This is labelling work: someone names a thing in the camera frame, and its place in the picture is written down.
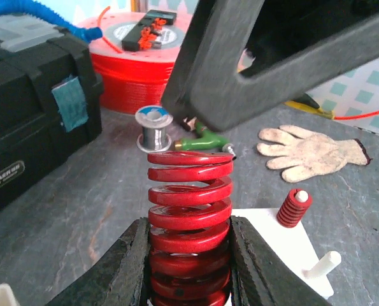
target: red coil spring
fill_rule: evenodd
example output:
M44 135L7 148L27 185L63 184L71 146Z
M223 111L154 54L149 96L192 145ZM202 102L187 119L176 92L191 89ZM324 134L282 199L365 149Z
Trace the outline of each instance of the red coil spring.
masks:
M158 182L202 182L206 186L153 187L148 199L151 285L154 306L224 306L230 292L227 233L232 212L232 155L164 152L148 161Z
M286 228L297 226L312 204L312 197L309 194L305 202L298 201L296 194L299 191L302 189L291 189L277 213L277 221Z

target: black electronic device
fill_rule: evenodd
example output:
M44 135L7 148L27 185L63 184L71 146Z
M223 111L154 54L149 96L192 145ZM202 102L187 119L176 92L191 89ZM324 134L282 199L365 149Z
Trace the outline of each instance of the black electronic device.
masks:
M122 39L124 51L137 52L146 48L159 48L153 38L160 33L163 25L171 26L175 23L176 13L170 11L148 11L143 18Z

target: yellow wire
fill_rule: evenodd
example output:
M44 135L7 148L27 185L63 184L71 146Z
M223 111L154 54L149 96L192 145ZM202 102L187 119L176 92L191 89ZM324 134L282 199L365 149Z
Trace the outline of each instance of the yellow wire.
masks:
M130 0L131 11L137 11L136 0Z

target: blue flexible hose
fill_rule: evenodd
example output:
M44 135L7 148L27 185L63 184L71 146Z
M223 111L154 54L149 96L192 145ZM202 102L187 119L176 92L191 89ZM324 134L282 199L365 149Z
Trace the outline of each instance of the blue flexible hose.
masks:
M103 37L103 32L99 27L91 27L90 29L75 27L47 6L33 0L0 0L0 15L12 13L29 14L50 24L65 27L69 29L71 34L87 43Z

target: white work glove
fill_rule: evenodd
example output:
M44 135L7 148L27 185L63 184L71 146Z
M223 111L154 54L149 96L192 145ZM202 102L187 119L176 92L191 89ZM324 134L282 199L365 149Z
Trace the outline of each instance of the white work glove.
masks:
M334 173L347 163L366 166L371 160L359 140L335 141L327 135L297 126L262 129L259 138L281 143L259 143L257 150L265 156L280 156L269 160L267 167L273 170L288 168L282 177L290 183Z

